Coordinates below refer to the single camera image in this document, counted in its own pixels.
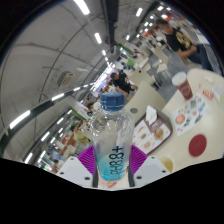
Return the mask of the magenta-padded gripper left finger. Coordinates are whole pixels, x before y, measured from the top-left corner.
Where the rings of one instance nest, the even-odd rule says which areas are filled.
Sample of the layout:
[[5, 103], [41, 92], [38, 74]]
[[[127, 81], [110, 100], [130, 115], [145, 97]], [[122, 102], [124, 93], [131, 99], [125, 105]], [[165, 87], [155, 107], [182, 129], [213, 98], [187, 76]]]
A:
[[57, 172], [57, 176], [85, 188], [98, 187], [98, 171], [94, 148], [86, 148], [77, 157], [70, 156]]

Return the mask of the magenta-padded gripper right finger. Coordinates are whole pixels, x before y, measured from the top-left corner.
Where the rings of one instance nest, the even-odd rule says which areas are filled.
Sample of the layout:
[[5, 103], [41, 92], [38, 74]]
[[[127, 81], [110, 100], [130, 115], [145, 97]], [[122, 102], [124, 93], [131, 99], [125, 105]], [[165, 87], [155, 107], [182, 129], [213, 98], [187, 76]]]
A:
[[170, 174], [170, 171], [156, 157], [148, 156], [138, 147], [131, 148], [128, 182], [132, 188], [140, 188]]

